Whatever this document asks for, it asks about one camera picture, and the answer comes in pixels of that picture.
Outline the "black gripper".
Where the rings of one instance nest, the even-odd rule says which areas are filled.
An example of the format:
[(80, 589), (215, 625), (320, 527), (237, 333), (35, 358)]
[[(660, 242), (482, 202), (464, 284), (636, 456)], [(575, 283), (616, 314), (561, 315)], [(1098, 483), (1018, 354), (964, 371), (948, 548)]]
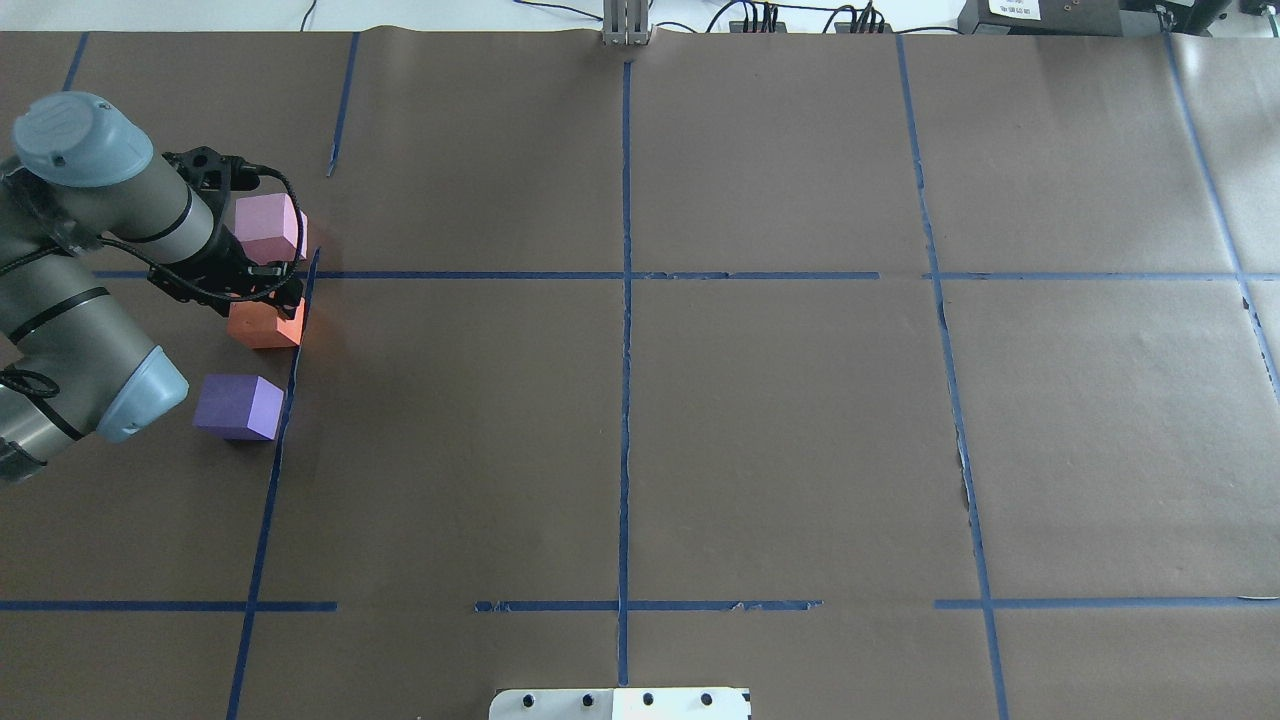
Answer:
[(298, 260), (257, 263), (233, 234), (220, 234), (192, 258), (152, 266), (150, 283), (180, 304), (198, 304), (223, 318), (234, 306), (260, 304), (292, 320), (303, 300)]

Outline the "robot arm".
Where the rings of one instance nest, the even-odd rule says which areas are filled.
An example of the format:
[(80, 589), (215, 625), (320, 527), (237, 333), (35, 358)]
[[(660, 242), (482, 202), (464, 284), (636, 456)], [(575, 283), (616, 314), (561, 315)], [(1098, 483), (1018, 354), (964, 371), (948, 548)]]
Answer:
[(163, 347), (87, 268), (118, 249), (177, 302), (228, 316), (265, 304), (293, 318), (305, 293), (301, 250), (259, 263), (225, 224), (233, 192), (282, 181), (209, 147), (160, 152), (105, 97), (60, 91), (33, 101), (3, 161), (3, 484), (41, 473), (88, 436), (124, 442), (189, 391)]

